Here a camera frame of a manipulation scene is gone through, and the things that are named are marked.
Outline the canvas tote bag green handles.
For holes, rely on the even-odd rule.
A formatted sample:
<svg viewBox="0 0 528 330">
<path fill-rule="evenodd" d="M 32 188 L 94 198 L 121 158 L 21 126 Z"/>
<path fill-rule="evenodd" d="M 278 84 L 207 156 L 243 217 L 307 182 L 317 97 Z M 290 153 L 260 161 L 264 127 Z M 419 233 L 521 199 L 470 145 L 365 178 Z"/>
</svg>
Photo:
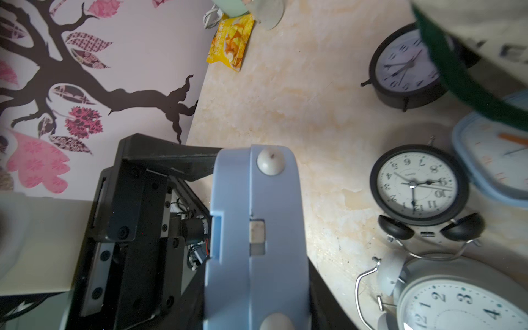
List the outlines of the canvas tote bag green handles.
<svg viewBox="0 0 528 330">
<path fill-rule="evenodd" d="M 411 1 L 441 82 L 485 118 L 527 130 L 527 111 L 488 92 L 468 73 L 484 59 L 527 83 L 526 1 Z"/>
</svg>

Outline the large white twin bell clock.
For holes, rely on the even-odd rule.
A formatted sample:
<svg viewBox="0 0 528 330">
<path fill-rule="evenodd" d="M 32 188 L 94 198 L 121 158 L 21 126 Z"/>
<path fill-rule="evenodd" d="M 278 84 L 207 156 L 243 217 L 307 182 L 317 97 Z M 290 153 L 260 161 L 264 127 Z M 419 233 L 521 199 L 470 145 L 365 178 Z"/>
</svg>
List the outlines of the large white twin bell clock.
<svg viewBox="0 0 528 330">
<path fill-rule="evenodd" d="M 393 301 L 378 296 L 378 329 L 526 329 L 527 290 L 504 273 L 466 257 L 446 254 L 407 261 L 401 252 L 374 257 L 372 274 Z"/>
</svg>

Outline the black clock purple face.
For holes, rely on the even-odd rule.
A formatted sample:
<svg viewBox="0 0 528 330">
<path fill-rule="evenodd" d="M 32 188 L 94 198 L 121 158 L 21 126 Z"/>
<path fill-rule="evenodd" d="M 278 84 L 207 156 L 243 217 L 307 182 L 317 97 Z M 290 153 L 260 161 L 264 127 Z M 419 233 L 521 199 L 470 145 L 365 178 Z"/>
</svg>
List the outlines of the black clock purple face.
<svg viewBox="0 0 528 330">
<path fill-rule="evenodd" d="M 430 104 L 447 92 L 416 23 L 388 36 L 368 67 L 369 79 L 360 85 L 372 85 L 385 105 L 404 113 Z"/>
</svg>

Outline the light blue square clock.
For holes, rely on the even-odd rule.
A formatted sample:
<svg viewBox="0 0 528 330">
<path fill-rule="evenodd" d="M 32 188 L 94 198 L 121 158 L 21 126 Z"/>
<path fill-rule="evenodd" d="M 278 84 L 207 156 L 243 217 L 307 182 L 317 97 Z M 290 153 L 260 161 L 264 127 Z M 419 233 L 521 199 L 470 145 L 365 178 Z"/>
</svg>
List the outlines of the light blue square clock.
<svg viewBox="0 0 528 330">
<path fill-rule="evenodd" d="M 472 183 L 498 202 L 527 208 L 527 132 L 472 112 L 452 131 Z"/>
</svg>

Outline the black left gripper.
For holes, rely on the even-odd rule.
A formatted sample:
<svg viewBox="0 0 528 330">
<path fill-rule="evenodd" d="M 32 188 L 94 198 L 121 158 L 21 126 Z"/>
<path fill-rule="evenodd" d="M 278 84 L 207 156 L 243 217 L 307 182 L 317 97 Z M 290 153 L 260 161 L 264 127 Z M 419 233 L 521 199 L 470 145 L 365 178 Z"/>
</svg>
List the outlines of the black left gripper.
<svg viewBox="0 0 528 330">
<path fill-rule="evenodd" d="M 63 329 L 140 329 L 169 313 L 205 268 L 210 235 L 208 209 L 184 180 L 213 174 L 220 151 L 140 133 L 119 142 L 114 165 L 137 166 L 123 180 L 114 168 L 100 175 Z"/>
</svg>

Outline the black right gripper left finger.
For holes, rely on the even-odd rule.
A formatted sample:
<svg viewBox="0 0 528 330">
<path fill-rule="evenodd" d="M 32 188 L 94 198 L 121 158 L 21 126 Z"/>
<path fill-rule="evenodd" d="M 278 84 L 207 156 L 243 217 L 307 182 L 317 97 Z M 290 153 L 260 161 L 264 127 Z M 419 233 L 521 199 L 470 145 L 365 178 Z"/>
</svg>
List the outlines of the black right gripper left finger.
<svg viewBox="0 0 528 330">
<path fill-rule="evenodd" d="M 203 329 L 205 270 L 199 268 L 169 313 L 140 324 L 140 329 Z"/>
</svg>

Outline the black twin bell clock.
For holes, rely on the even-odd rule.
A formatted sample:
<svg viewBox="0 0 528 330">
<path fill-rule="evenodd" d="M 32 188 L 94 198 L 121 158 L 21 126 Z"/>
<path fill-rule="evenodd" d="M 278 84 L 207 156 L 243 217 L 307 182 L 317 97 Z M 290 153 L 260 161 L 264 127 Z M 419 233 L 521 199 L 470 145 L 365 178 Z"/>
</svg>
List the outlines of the black twin bell clock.
<svg viewBox="0 0 528 330">
<path fill-rule="evenodd" d="M 373 165 L 369 184 L 376 204 L 383 210 L 378 225 L 405 253 L 427 261 L 454 261 L 470 245 L 477 245 L 485 230 L 478 213 L 460 219 L 470 196 L 470 184 L 454 156 L 423 144 L 407 144 L 384 153 Z M 442 225 L 440 235 L 459 242 L 459 249 L 442 257 L 416 254 L 405 243 L 416 227 Z"/>
</svg>

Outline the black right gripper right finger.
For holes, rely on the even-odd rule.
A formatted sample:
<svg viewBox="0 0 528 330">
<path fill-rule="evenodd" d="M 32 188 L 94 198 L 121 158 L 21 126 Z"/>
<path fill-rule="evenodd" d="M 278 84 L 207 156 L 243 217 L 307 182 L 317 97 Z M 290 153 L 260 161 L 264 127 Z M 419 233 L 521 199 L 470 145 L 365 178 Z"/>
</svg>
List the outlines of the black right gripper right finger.
<svg viewBox="0 0 528 330">
<path fill-rule="evenodd" d="M 358 330 L 309 259 L 311 329 Z"/>
</svg>

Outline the blue clock face down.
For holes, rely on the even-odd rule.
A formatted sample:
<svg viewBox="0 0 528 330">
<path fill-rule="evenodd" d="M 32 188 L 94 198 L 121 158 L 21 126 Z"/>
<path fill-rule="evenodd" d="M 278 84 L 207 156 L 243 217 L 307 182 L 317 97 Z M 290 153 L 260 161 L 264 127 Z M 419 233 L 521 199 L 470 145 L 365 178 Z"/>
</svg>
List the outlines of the blue clock face down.
<svg viewBox="0 0 528 330">
<path fill-rule="evenodd" d="M 225 148 L 214 166 L 204 328 L 309 329 L 309 260 L 293 152 Z"/>
</svg>

